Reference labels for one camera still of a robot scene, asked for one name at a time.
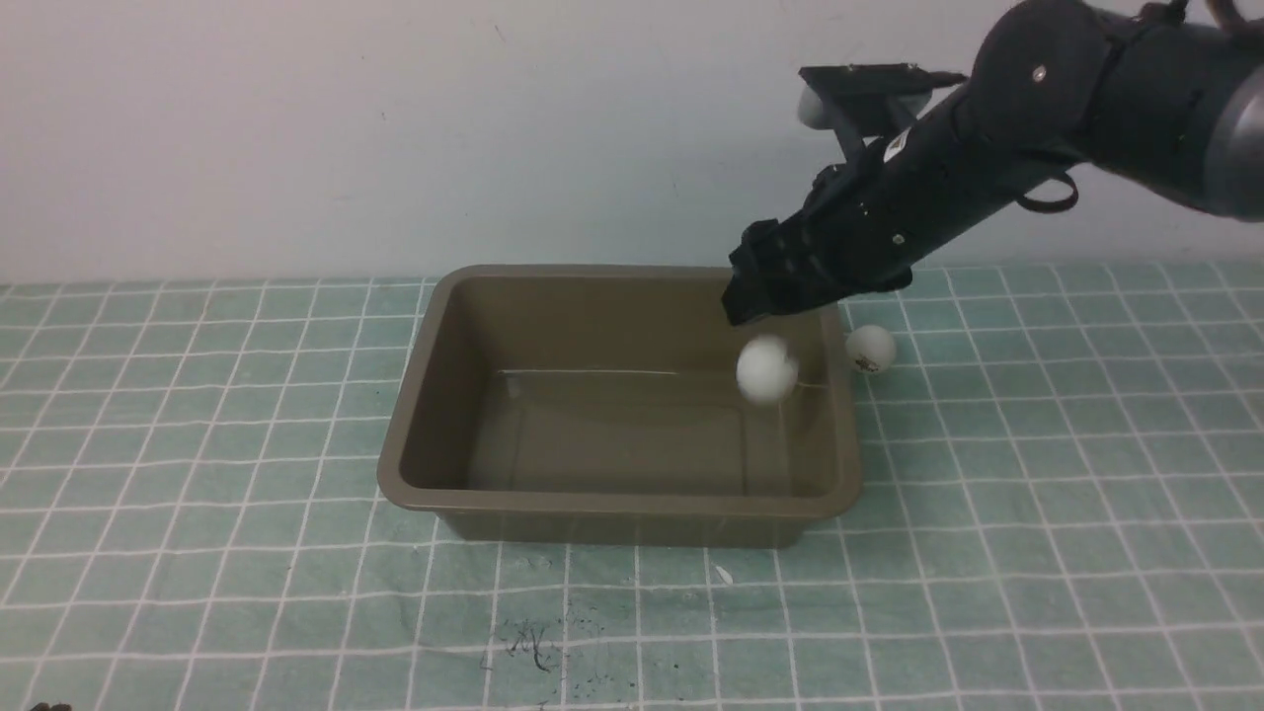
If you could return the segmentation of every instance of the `white wall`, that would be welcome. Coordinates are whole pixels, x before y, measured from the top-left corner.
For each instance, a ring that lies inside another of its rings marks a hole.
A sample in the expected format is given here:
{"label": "white wall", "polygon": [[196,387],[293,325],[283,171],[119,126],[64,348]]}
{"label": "white wall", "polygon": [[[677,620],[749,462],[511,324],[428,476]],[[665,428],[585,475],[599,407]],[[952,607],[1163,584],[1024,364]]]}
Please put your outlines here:
{"label": "white wall", "polygon": [[[9,0],[0,281],[723,264],[837,159],[795,121],[800,66],[968,72],[1007,6]],[[942,258],[1264,250],[1258,226],[1077,177],[1072,214],[1005,213]]]}

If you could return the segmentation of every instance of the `tray rim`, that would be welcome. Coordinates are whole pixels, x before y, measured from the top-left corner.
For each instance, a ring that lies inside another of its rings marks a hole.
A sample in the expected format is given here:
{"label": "tray rim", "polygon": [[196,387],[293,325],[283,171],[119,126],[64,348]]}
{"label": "tray rim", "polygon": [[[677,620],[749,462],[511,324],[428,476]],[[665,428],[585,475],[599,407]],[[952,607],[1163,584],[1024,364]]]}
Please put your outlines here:
{"label": "tray rim", "polygon": [[[818,309],[825,334],[827,378],[830,409],[843,438],[837,448],[837,466],[843,472],[834,487],[818,496],[698,496],[672,493],[589,493],[482,491],[413,487],[401,471],[404,444],[412,425],[416,393],[426,376],[426,363],[434,349],[442,315],[460,283],[483,278],[653,278],[719,280],[732,272],[723,267],[680,267],[652,264],[474,264],[455,269],[435,285],[412,352],[404,368],[399,393],[387,426],[378,458],[377,479],[382,495],[396,506],[412,511],[444,514],[506,514],[506,515],[590,515],[590,516],[685,516],[685,517],[747,517],[809,521],[837,516],[860,497],[863,472],[860,440],[856,430],[856,409],[851,373],[842,352],[846,331],[842,312],[836,305]],[[512,495],[507,506],[504,496]]]}

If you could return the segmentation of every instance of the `black strap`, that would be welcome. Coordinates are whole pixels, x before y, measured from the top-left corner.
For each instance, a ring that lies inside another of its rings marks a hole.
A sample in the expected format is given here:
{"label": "black strap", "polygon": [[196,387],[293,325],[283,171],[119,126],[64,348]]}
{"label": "black strap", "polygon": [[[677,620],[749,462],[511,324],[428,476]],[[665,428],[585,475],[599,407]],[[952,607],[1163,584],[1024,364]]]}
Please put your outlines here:
{"label": "black strap", "polygon": [[1076,206],[1079,202],[1079,189],[1076,187],[1076,181],[1071,178],[1067,173],[1055,175],[1049,180],[1054,180],[1066,185],[1071,189],[1071,195],[1060,200],[1040,201],[1033,200],[1026,195],[1020,195],[1014,201],[1019,204],[1024,210],[1030,210],[1033,213],[1040,213],[1042,215],[1054,215],[1057,213],[1066,213],[1067,210]]}

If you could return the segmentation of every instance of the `brown plastic tub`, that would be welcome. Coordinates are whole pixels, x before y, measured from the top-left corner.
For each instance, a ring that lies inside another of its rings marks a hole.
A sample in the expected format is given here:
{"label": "brown plastic tub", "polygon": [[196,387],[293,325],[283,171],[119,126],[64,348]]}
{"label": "brown plastic tub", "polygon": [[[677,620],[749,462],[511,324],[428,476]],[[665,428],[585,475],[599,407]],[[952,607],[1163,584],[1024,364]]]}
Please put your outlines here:
{"label": "brown plastic tub", "polygon": [[[734,329],[727,269],[469,267],[435,288],[378,468],[391,502],[471,540],[781,547],[861,469],[837,309]],[[737,390],[756,334],[800,385]]]}

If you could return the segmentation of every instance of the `white grid line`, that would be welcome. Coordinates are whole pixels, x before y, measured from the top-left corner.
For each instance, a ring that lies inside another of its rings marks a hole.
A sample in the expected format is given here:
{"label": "white grid line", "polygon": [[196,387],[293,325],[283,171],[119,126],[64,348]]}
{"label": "white grid line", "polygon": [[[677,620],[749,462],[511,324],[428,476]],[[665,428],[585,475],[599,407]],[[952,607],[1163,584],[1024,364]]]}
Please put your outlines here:
{"label": "white grid line", "polygon": [[[439,516],[435,516],[435,522],[430,528],[430,540],[435,540],[439,536]],[[430,595],[430,572],[435,568],[435,549],[437,545],[431,545],[430,552],[426,554],[426,572],[421,578],[421,598],[417,602],[417,621],[413,629],[412,649],[410,650],[408,660],[408,688],[404,691],[404,703],[403,707],[411,710],[412,706],[412,689],[417,686],[417,657],[421,652],[421,625],[426,620],[426,601]]]}
{"label": "white grid line", "polygon": [[[1237,622],[1191,622],[1186,625],[1172,625],[1172,631],[1189,633],[1189,631],[1240,631],[1240,630],[1264,630],[1264,622],[1255,622],[1249,625],[1240,625]],[[1068,638],[1087,636],[1083,628],[1050,628],[1050,629],[1025,629],[1025,628],[986,628],[977,630],[953,630],[944,633],[948,639],[987,639],[1000,635],[1018,634],[1023,638]],[[1093,628],[1093,634],[1097,635],[1155,635],[1162,636],[1159,629],[1154,626],[1096,626]],[[785,641],[786,635],[784,633],[720,633],[718,635],[710,634],[670,634],[670,635],[642,635],[640,638],[635,635],[608,635],[600,638],[583,638],[573,639],[562,643],[551,643],[559,650],[570,650],[578,648],[592,648],[592,646],[607,646],[611,644],[636,644],[637,640],[642,643],[655,644],[655,643],[707,643],[713,639],[719,641]],[[902,640],[935,640],[935,634],[933,631],[927,633],[868,633],[868,631],[856,631],[856,633],[793,633],[790,639],[795,640],[825,640],[825,641],[841,641],[841,640],[861,640],[861,641],[902,641]],[[85,652],[85,653],[70,653],[70,654],[51,654],[49,660],[70,662],[70,660],[85,660],[85,659],[112,659],[115,657],[121,657],[125,659],[166,659],[166,658],[210,658],[210,659],[274,659],[286,657],[346,657],[349,653],[355,655],[372,655],[372,654],[399,654],[403,652],[410,652],[413,649],[421,649],[432,653],[444,654],[475,654],[475,653],[490,653],[493,650],[501,649],[497,644],[464,644],[464,645],[408,645],[408,646],[374,646],[368,649],[274,649],[270,652],[185,652],[185,653],[143,653],[143,652]],[[0,655],[0,663],[6,662],[29,662],[29,657],[3,657]],[[1193,691],[1203,689],[1205,686],[1196,687]],[[1011,693],[1029,693],[1030,689],[1010,689]],[[940,692],[943,695],[951,695],[951,691]]]}
{"label": "white grid line", "polygon": [[[1119,290],[1119,281],[1115,278],[1115,275],[1111,273],[1110,278],[1111,278],[1111,283],[1115,285],[1115,288],[1117,291]],[[1179,304],[1179,307],[1186,314],[1186,318],[1188,318],[1188,311],[1184,311],[1184,305]],[[1127,304],[1126,300],[1124,301],[1124,310],[1127,312],[1129,318],[1135,323],[1136,321],[1136,314],[1134,312],[1133,306],[1130,304]],[[1211,344],[1207,342],[1206,338],[1203,338],[1202,331],[1197,326],[1194,326],[1194,331],[1198,334],[1198,338],[1202,342],[1202,345],[1207,349],[1207,353],[1213,353],[1213,349],[1211,348]],[[1154,344],[1150,342],[1150,337],[1146,335],[1144,330],[1141,331],[1141,340],[1145,343],[1145,347],[1152,353],[1154,353],[1155,356],[1158,356],[1158,349],[1154,348]],[[1172,385],[1172,387],[1174,390],[1176,388],[1176,381],[1172,378],[1172,373],[1168,371],[1168,367],[1164,363],[1160,362],[1159,363],[1159,371],[1163,373],[1163,377],[1168,380],[1168,382]],[[1225,376],[1226,380],[1229,380],[1230,382],[1232,382],[1232,380],[1229,377],[1227,372],[1222,371],[1222,374]],[[1184,411],[1186,417],[1188,417],[1191,423],[1197,424],[1197,419],[1194,419],[1193,412],[1191,411],[1188,402],[1186,402],[1186,399],[1182,397],[1182,396],[1178,396],[1177,397],[1177,402],[1181,404],[1181,409]],[[1243,406],[1248,407],[1248,404],[1243,402]],[[1211,442],[1207,440],[1206,433],[1200,429],[1194,434],[1202,442],[1202,445],[1207,449],[1207,453],[1211,455],[1212,461],[1216,463],[1216,468],[1224,476],[1226,486],[1229,486],[1230,491],[1234,492],[1234,496],[1237,497],[1237,490],[1234,488],[1234,485],[1232,485],[1232,481],[1230,479],[1230,477],[1227,474],[1225,474],[1225,466],[1224,466],[1224,463],[1220,459],[1220,454],[1216,452],[1216,448],[1211,445]],[[1150,457],[1149,452],[1146,452],[1146,457]],[[1163,488],[1164,495],[1170,501],[1173,510],[1177,512],[1177,522],[1181,524],[1184,528],[1186,535],[1189,538],[1191,545],[1193,545],[1194,552],[1198,554],[1198,559],[1202,560],[1203,566],[1206,566],[1210,569],[1211,568],[1211,560],[1210,560],[1210,558],[1207,558],[1207,554],[1203,550],[1202,543],[1198,541],[1197,536],[1193,535],[1193,531],[1187,525],[1187,522],[1184,520],[1184,515],[1181,512],[1181,509],[1177,506],[1177,498],[1176,498],[1176,496],[1172,495],[1172,490],[1168,487],[1167,481],[1164,481],[1163,478],[1159,478],[1158,481],[1159,481],[1159,486]],[[1239,506],[1241,506],[1243,511],[1249,511],[1250,510],[1241,498],[1237,498],[1237,504],[1239,504]],[[1258,529],[1256,529],[1256,535],[1259,535],[1259,530]],[[1211,581],[1216,586],[1216,591],[1220,593],[1221,598],[1224,598],[1225,606],[1234,615],[1234,617],[1239,622],[1241,622],[1243,617],[1241,617],[1241,615],[1237,611],[1237,606],[1234,603],[1232,596],[1229,595],[1229,591],[1225,590],[1224,583],[1221,583],[1220,578],[1217,576],[1215,576],[1215,574],[1211,576]],[[1260,672],[1264,672],[1264,657],[1261,657],[1260,650],[1258,649],[1258,645],[1255,644],[1255,640],[1251,639],[1251,635],[1244,635],[1244,636],[1245,636],[1245,641],[1246,641],[1246,648],[1250,650],[1251,657],[1255,660],[1256,668]],[[1179,655],[1177,655],[1177,660],[1178,660],[1178,663],[1181,662]]]}
{"label": "white grid line", "polygon": [[[260,301],[260,304],[263,302],[263,297],[262,296],[260,296],[259,301]],[[311,318],[311,311],[312,311],[312,309],[315,306],[316,306],[316,296],[313,295],[312,296],[312,302],[307,307],[307,316],[308,316],[308,319]],[[306,321],[306,323],[303,323],[302,333],[298,337],[300,342],[302,340],[303,337],[307,335],[307,326],[308,326],[310,323],[311,323],[310,320]],[[297,362],[298,362],[297,357],[295,357],[295,358],[292,358],[289,361],[289,369],[286,371],[286,385],[281,386],[281,392],[277,396],[277,404],[272,409],[273,420],[276,420],[277,414],[281,412],[281,401],[286,396],[286,388],[287,388],[287,386],[289,383],[289,380],[295,374],[295,364]],[[276,421],[268,424],[268,429],[267,429],[267,431],[263,435],[263,444],[259,445],[259,452],[260,453],[268,450],[268,443],[272,442],[272,434],[276,431],[276,425],[277,425]],[[259,463],[255,462],[254,467],[252,467],[252,469],[250,469],[250,481],[246,483],[245,493],[243,495],[246,500],[250,498],[250,493],[254,491],[254,485],[258,481],[258,478],[259,478]],[[216,593],[220,590],[220,583],[221,583],[221,581],[224,578],[224,569],[228,568],[229,555],[231,555],[231,552],[233,552],[233,548],[231,548],[233,543],[236,540],[238,533],[241,530],[241,521],[245,520],[245,512],[246,512],[246,509],[244,506],[239,507],[238,515],[236,515],[236,520],[233,522],[233,531],[229,533],[229,538],[228,538],[228,540],[229,540],[229,548],[225,549],[225,552],[220,555],[220,562],[219,562],[217,567],[215,568],[215,577],[211,578],[211,601],[207,602],[206,603],[206,609],[202,610],[202,619],[201,619],[201,621],[197,625],[197,636],[193,638],[193,649],[198,649],[202,645],[202,638],[206,636],[206,626],[207,626],[207,622],[211,619],[211,609],[215,605],[215,596],[216,596]],[[179,691],[176,693],[176,703],[174,703],[176,708],[179,708],[183,705],[183,702],[185,702],[185,695],[188,693],[188,683],[192,681],[192,678],[193,678],[193,665],[190,664],[188,668],[185,669],[185,678],[181,681],[181,683],[179,683]]]}
{"label": "white grid line", "polygon": [[[154,299],[154,304],[155,305],[158,304],[158,299],[157,297]],[[258,318],[259,318],[259,310],[262,310],[262,309],[263,309],[263,296],[260,295],[260,297],[259,297],[259,305],[255,307],[255,314],[254,314],[255,320],[258,320]],[[186,362],[187,362],[187,358],[182,358],[181,362],[179,362],[179,366],[176,367],[176,376],[174,376],[176,378],[179,377],[179,372],[185,367]],[[236,376],[236,369],[238,369],[238,367],[240,364],[241,364],[241,357],[239,356],[234,361],[234,363],[233,363],[233,372],[229,376],[229,380],[231,380],[234,376]],[[219,404],[215,406],[215,414],[216,415],[219,415],[219,412],[224,409],[224,401],[225,401],[225,399],[221,397],[220,401],[219,401]],[[163,402],[162,406],[159,406],[158,411],[161,412],[162,407],[164,407],[164,406],[166,406],[166,401]],[[149,447],[149,442],[150,442],[150,438],[153,438],[154,430],[155,430],[155,428],[153,428],[153,426],[149,428],[149,431],[145,435],[145,443],[140,448],[140,452],[144,452]],[[206,431],[202,434],[202,440],[201,440],[201,443],[198,444],[198,448],[197,448],[197,458],[201,458],[201,455],[206,452],[206,445],[210,444],[210,442],[211,442],[211,431],[212,431],[211,428],[207,428]],[[149,574],[145,578],[145,584],[144,584],[143,591],[140,593],[140,598],[142,600],[148,598],[149,595],[150,595],[150,588],[153,587],[154,579],[158,577],[158,569],[162,567],[163,553],[168,552],[168,547],[171,545],[171,535],[176,531],[176,524],[177,524],[177,521],[179,521],[181,504],[185,501],[185,496],[188,495],[188,487],[192,485],[192,482],[193,482],[193,472],[192,472],[192,469],[190,469],[188,476],[185,478],[185,482],[183,482],[183,485],[179,488],[179,495],[176,498],[176,506],[172,510],[171,521],[167,522],[167,530],[163,533],[162,545],[159,545],[159,553],[158,553],[158,555],[154,557],[154,560],[153,560],[153,563],[149,567]],[[123,633],[123,638],[119,640],[119,645],[116,648],[118,653],[121,653],[124,649],[126,649],[128,641],[131,639],[131,635],[135,633],[137,620],[140,617],[140,611],[142,610],[143,610],[143,606],[142,605],[137,605],[137,609],[131,611],[131,617],[128,620],[128,629],[126,629],[126,631]],[[110,668],[106,672],[105,683],[101,686],[101,692],[97,695],[97,698],[100,698],[102,701],[106,700],[106,698],[109,698],[107,695],[110,692],[110,684],[114,682],[114,674],[118,671],[119,659],[120,659],[120,657],[116,655],[114,659],[110,660]]]}
{"label": "white grid line", "polygon": [[[951,280],[948,281],[948,286],[949,286],[949,290],[951,290],[952,288],[952,281]],[[904,306],[902,295],[896,294],[896,302],[900,305],[900,310],[904,314],[905,320],[908,320],[909,315],[908,315],[908,310]],[[961,315],[959,306],[958,306],[957,312],[958,312],[958,315]],[[971,348],[975,349],[975,353],[976,353],[976,357],[977,357],[978,356],[978,347],[975,344],[975,339],[973,339],[972,335],[969,337],[969,345],[971,345]],[[918,363],[925,363],[925,359],[921,357],[921,347],[918,345],[916,339],[914,339],[914,342],[913,342],[913,353],[914,353],[914,357],[916,358]],[[992,388],[992,381],[991,381],[990,376],[987,376],[986,371],[985,371],[983,378],[987,381],[988,390],[991,390]],[[865,386],[866,386],[866,388],[870,392],[872,392],[872,387],[873,387],[872,382],[870,382],[870,381],[866,380]],[[939,405],[937,404],[934,406],[934,409],[935,409],[935,416],[939,419],[939,426],[944,429],[944,433],[947,433],[948,431],[948,424],[944,420],[943,412],[939,410]],[[1001,417],[1001,421],[1005,425],[1006,434],[1009,434],[1009,423],[1005,421],[1004,416]],[[884,428],[884,425],[881,423],[881,419],[878,419],[878,431],[882,433],[882,439],[885,440],[886,435],[885,435],[885,430],[882,428]],[[891,443],[890,442],[886,442],[886,444],[884,447],[884,450],[886,453],[887,466],[890,467],[890,469],[891,469],[891,472],[894,474],[896,472],[897,467],[895,464],[895,457],[891,453]],[[949,448],[949,452],[952,452],[952,464],[953,464],[953,467],[957,468],[957,476],[963,478],[964,477],[964,471],[962,469],[961,461],[957,457],[957,450]],[[978,511],[975,507],[973,496],[971,495],[968,487],[963,486],[963,488],[966,490],[966,506],[969,509],[971,516],[973,517],[975,522],[977,524],[980,521],[980,517],[978,517]],[[899,495],[899,498],[900,498],[900,507],[904,511],[905,521],[908,521],[911,525],[913,519],[909,515],[909,506],[908,506],[908,502],[904,498],[904,493],[899,488],[896,491],[897,491],[897,495]],[[916,536],[914,536],[911,533],[909,534],[909,539],[910,539],[910,541],[911,541],[913,545],[916,545]],[[991,541],[987,540],[987,536],[983,535],[982,531],[980,531],[980,539],[981,539],[982,545],[983,545],[983,554],[987,558],[988,568],[995,574],[995,573],[997,573],[1000,571],[1000,568],[996,564],[996,555],[992,552],[992,544],[991,544]],[[927,588],[925,588],[927,602],[930,605],[930,610],[934,611],[934,609],[935,609],[934,607],[934,601],[933,601],[933,598],[930,596],[930,588],[929,588],[929,584],[925,581],[925,572],[924,571],[921,571],[921,576],[923,576],[923,584],[927,586]],[[1018,617],[1014,615],[1014,606],[1010,602],[1009,596],[1005,595],[1005,586],[997,583],[997,593],[1001,597],[1001,605],[1005,607],[1005,617],[1010,621],[1011,630],[1016,630],[1018,629]],[[1023,648],[1023,640],[1019,638],[1018,631],[1012,631],[1011,634],[1014,635],[1014,645],[1018,649],[1019,664],[1023,668],[1023,678],[1024,678],[1024,681],[1028,684],[1028,689],[1029,691],[1035,691],[1036,686],[1035,686],[1034,676],[1031,673],[1031,667],[1028,663],[1026,650]],[[942,644],[943,653],[944,653],[944,662],[948,664],[949,669],[952,669],[953,668],[952,667],[952,655],[949,654],[949,650],[947,648],[947,643],[944,641],[944,643],[940,643],[940,644]],[[1040,708],[1040,710],[1044,708],[1044,705],[1040,702],[1040,700],[1036,700],[1036,707]]]}

